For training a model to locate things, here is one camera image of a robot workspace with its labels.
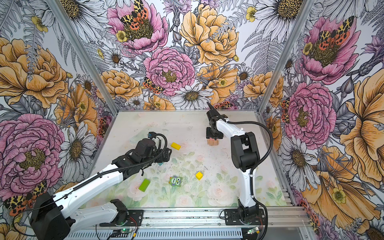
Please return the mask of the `yellow rectangular block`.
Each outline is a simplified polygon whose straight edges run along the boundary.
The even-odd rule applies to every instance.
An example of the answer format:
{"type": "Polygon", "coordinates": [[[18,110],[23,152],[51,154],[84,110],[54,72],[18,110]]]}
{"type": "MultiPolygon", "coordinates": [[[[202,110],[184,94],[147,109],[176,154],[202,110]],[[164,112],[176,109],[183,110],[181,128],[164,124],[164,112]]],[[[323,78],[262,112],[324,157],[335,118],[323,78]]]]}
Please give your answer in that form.
{"type": "Polygon", "coordinates": [[[179,144],[176,144],[176,143],[172,143],[172,144],[171,144],[171,147],[172,147],[173,149],[176,149],[176,150],[180,150],[180,148],[181,148],[181,146],[180,146],[179,144]]]}

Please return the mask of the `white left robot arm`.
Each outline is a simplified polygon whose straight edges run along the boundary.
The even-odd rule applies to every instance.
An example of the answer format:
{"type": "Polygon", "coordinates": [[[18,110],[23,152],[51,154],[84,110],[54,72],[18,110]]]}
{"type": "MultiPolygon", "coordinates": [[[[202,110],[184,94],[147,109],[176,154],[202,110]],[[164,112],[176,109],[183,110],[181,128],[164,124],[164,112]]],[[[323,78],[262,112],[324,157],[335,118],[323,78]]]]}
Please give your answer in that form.
{"type": "Polygon", "coordinates": [[[123,226],[138,221],[131,218],[122,201],[115,199],[98,207],[81,209],[89,200],[117,185],[153,163],[170,160],[172,150],[157,146],[152,139],[142,139],[135,149],[117,157],[103,170],[57,194],[37,197],[30,225],[39,240],[63,240],[69,234],[99,224],[123,226]]]}

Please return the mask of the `yellow cube block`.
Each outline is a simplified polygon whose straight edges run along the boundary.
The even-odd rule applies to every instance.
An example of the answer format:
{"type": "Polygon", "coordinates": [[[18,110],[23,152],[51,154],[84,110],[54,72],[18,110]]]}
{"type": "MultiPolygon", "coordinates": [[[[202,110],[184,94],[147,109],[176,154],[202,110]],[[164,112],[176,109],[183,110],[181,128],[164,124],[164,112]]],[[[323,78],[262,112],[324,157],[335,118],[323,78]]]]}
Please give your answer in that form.
{"type": "Polygon", "coordinates": [[[196,178],[200,181],[203,178],[203,174],[201,172],[196,173],[196,178]]]}

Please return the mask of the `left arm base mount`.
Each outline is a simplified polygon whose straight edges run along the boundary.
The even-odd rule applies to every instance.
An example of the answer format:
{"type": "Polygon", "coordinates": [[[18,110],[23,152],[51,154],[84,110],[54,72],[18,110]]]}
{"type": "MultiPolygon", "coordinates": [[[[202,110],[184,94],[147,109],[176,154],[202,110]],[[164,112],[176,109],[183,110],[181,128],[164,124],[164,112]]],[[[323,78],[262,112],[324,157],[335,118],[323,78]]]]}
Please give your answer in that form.
{"type": "Polygon", "coordinates": [[[100,227],[140,227],[142,225],[144,210],[127,210],[121,212],[110,223],[101,223],[100,227]]]}

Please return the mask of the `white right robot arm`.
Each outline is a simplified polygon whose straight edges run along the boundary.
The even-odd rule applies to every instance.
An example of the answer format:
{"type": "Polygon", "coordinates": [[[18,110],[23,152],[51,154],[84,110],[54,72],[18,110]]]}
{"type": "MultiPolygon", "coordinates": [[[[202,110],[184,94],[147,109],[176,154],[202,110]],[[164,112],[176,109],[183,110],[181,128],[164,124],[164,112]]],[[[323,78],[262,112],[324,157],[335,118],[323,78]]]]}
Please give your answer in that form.
{"type": "Polygon", "coordinates": [[[269,156],[273,142],[271,142],[266,154],[261,157],[256,135],[252,132],[245,132],[237,126],[251,124],[260,126],[265,130],[268,128],[255,121],[231,122],[226,115],[221,115],[211,104],[208,106],[207,117],[210,126],[206,128],[207,143],[210,146],[216,146],[219,139],[229,138],[232,162],[235,168],[240,171],[242,188],[238,199],[238,219],[244,225],[257,222],[261,225],[267,225],[267,208],[255,197],[253,178],[256,168],[269,156]]]}

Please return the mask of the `aluminium rail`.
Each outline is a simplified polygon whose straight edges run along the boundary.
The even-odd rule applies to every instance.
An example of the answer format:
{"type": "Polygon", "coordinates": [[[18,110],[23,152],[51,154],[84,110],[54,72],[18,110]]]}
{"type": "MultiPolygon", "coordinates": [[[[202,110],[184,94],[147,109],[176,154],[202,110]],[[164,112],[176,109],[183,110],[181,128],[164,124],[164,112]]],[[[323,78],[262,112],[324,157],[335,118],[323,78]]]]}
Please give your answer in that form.
{"type": "MultiPolygon", "coordinates": [[[[144,210],[141,228],[170,229],[170,228],[214,228],[239,227],[251,228],[255,226],[227,226],[224,220],[223,208],[146,208],[127,209],[118,208],[107,203],[102,206],[87,209],[60,208],[65,219],[74,220],[71,230],[82,230],[101,223],[110,223],[118,215],[127,210],[144,210]]],[[[308,227],[310,220],[302,207],[268,207],[267,225],[258,227],[308,227]]]]}

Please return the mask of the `green rectangular block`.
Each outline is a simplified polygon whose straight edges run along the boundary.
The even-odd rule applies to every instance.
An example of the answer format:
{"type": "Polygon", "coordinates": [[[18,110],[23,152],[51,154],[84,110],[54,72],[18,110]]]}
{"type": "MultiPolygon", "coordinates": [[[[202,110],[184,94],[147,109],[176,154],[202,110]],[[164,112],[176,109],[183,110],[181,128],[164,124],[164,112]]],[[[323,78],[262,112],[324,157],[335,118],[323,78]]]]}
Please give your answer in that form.
{"type": "Polygon", "coordinates": [[[148,188],[148,186],[150,185],[151,181],[148,180],[148,179],[144,179],[143,182],[141,183],[141,185],[139,186],[139,190],[141,192],[145,192],[148,188]]]}

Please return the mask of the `green owl toy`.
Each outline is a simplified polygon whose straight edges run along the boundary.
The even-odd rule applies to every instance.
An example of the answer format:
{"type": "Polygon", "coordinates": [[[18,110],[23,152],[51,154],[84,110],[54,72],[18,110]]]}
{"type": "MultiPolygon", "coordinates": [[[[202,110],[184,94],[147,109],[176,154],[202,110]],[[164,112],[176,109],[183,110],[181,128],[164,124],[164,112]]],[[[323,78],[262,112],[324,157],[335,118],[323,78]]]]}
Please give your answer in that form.
{"type": "Polygon", "coordinates": [[[170,179],[169,179],[169,184],[170,184],[172,187],[180,187],[180,186],[182,185],[182,181],[183,181],[183,178],[182,178],[182,177],[172,176],[172,177],[170,177],[170,179]]]}

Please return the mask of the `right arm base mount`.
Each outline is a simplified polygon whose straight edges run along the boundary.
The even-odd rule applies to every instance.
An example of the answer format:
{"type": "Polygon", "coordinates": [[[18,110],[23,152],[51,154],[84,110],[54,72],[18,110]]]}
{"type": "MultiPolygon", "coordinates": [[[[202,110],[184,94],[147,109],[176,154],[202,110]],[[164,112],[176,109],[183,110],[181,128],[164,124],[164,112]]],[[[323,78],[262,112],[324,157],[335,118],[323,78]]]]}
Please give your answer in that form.
{"type": "Polygon", "coordinates": [[[261,226],[266,224],[265,213],[262,209],[224,209],[224,220],[227,226],[261,226]]]}

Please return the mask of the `natural wood block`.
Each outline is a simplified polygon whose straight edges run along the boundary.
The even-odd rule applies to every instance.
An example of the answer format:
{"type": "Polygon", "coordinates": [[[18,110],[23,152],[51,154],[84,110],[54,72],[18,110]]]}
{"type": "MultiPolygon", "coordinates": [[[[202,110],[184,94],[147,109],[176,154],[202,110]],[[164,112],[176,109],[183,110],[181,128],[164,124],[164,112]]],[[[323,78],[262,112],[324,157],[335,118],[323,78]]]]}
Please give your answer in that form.
{"type": "Polygon", "coordinates": [[[218,139],[207,139],[207,144],[209,146],[218,146],[219,140],[218,139]]]}

